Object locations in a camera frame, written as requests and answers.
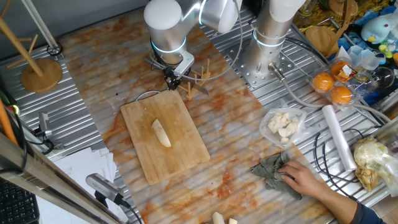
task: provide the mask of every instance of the metal table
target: metal table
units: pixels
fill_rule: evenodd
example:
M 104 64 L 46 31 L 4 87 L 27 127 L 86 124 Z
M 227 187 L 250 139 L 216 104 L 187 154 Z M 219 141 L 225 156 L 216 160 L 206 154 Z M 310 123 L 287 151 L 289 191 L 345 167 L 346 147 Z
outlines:
M 244 40 L 249 40 L 252 34 L 252 26 L 250 25 L 250 22 L 254 25 L 256 20 L 253 14 L 244 6 L 241 10 L 241 18 Z M 225 56 L 226 60 L 231 63 L 232 59 L 228 57 L 227 50 L 239 44 L 239 23 L 237 22 L 235 24 L 231 32 L 222 35 L 210 28 L 201 28 L 213 42 L 215 47 Z M 289 37 L 306 41 L 306 38 L 295 26 L 292 26 Z M 36 49 L 32 54 L 33 58 L 38 59 L 50 57 L 46 52 L 46 48 L 47 47 Z M 325 103 L 326 99 L 314 92 L 313 88 L 310 87 L 306 81 L 307 76 L 305 73 L 310 73 L 319 66 L 314 57 L 308 55 L 306 51 L 302 50 L 300 47 L 288 43 L 284 44 L 282 51 L 285 56 L 294 63 L 294 69 L 285 74 L 287 82 L 293 89 L 294 93 L 307 102 Z M 19 60 L 20 58 L 21 57 L 18 56 L 1 62 L 0 76 L 3 78 L 7 89 L 18 101 L 21 109 L 21 119 L 26 125 L 28 125 L 28 127 L 31 129 L 38 128 L 38 111 L 49 112 L 50 122 L 54 127 L 53 136 L 51 136 L 50 139 L 55 142 L 62 142 L 65 146 L 63 150 L 54 151 L 54 153 L 49 154 L 49 158 L 55 161 L 86 147 L 91 147 L 92 150 L 104 148 L 105 145 L 101 135 L 92 121 L 91 115 L 89 114 L 66 68 L 65 62 L 63 60 L 59 61 L 63 70 L 63 78 L 60 83 L 51 91 L 35 94 L 25 90 L 20 82 L 22 69 L 26 66 L 25 62 L 11 70 L 6 68 L 6 65 Z M 246 81 L 244 75 L 242 75 L 237 69 L 235 70 L 237 74 Z M 302 105 L 295 102 L 283 87 L 283 84 L 281 84 L 276 78 L 267 80 L 264 84 L 255 88 L 249 83 L 247 83 L 247 85 L 266 109 L 280 107 L 281 100 L 284 100 L 289 107 L 301 108 L 307 111 L 308 116 L 305 124 L 308 128 L 308 133 L 304 135 L 299 142 L 296 142 L 296 145 L 303 152 L 305 157 L 315 166 L 315 158 L 312 153 L 315 135 L 319 131 L 324 131 L 326 134 L 328 130 L 322 112 L 319 109 L 304 108 Z M 374 128 L 375 120 L 367 111 L 348 109 L 346 111 L 338 111 L 337 116 L 343 130 L 356 128 L 365 135 L 372 134 L 376 130 L 376 128 Z M 358 135 L 356 133 L 347 134 L 346 138 L 348 142 L 352 144 L 358 140 Z M 321 138 L 318 145 L 321 145 L 321 143 L 326 139 L 330 139 L 330 136 Z M 343 172 L 343 166 L 338 158 L 337 150 L 334 148 L 331 141 L 328 143 L 328 147 L 326 148 L 326 155 L 329 170 L 332 174 L 348 179 L 355 179 L 352 172 Z M 321 174 L 321 176 L 325 182 L 331 185 L 327 176 L 323 174 Z M 127 201 L 130 204 L 134 204 L 121 176 L 119 175 L 119 172 L 116 173 L 114 183 L 123 188 Z M 389 195 L 389 191 L 384 184 L 379 185 L 373 192 L 367 192 L 363 190 L 359 183 L 348 184 L 342 181 L 336 181 L 336 183 L 342 187 L 344 191 L 355 196 L 368 207 L 371 207 Z M 135 220 L 132 212 L 129 210 L 125 210 L 125 212 L 131 220 Z

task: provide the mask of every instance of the stained tabletop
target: stained tabletop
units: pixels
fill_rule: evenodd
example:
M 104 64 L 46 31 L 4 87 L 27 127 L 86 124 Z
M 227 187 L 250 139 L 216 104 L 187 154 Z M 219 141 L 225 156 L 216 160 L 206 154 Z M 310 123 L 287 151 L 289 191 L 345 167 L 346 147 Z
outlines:
M 214 212 L 238 223 L 326 223 L 333 218 L 314 199 L 296 201 L 289 194 L 266 190 L 264 179 L 250 173 L 260 158 L 281 148 L 261 136 L 259 124 L 267 111 L 234 70 L 204 84 L 209 96 L 197 93 L 189 101 L 179 90 L 210 161 L 150 186 L 120 112 L 142 93 L 167 88 L 162 71 L 144 62 L 151 46 L 143 10 L 59 41 L 73 81 L 146 224 L 211 223 Z M 192 69 L 200 71 L 207 59 L 212 75 L 229 67 L 199 27 L 191 30 L 187 44 L 195 57 Z M 295 146 L 287 151 L 310 167 Z

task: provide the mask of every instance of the sleeve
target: sleeve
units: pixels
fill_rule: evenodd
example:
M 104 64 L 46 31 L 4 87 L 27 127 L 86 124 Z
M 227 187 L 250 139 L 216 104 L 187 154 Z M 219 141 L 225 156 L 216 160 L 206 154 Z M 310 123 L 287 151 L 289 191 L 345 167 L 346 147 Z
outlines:
M 358 203 L 358 208 L 351 224 L 386 224 L 381 218 L 378 217 L 376 212 L 370 208 Z

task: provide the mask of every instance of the rag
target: rag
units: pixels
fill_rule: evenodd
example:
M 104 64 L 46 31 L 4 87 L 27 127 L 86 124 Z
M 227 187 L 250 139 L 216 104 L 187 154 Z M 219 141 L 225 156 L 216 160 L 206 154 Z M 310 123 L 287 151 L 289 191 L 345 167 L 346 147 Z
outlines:
M 303 197 L 300 193 L 293 190 L 293 188 L 287 185 L 281 178 L 281 175 L 290 175 L 286 173 L 278 173 L 278 169 L 290 160 L 287 152 L 282 151 L 280 154 L 276 154 L 260 160 L 260 164 L 250 168 L 250 172 L 259 177 L 266 178 L 266 188 L 269 190 L 277 190 L 279 192 L 287 192 L 293 196 L 296 200 L 301 200 Z

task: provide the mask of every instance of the blue stuffed toy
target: blue stuffed toy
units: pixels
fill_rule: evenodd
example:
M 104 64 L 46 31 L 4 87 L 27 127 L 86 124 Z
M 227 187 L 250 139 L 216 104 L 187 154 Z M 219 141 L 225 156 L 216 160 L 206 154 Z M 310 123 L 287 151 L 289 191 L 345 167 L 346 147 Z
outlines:
M 372 44 L 380 44 L 386 39 L 390 30 L 390 22 L 383 17 L 377 17 L 363 27 L 361 36 L 363 40 L 369 41 Z

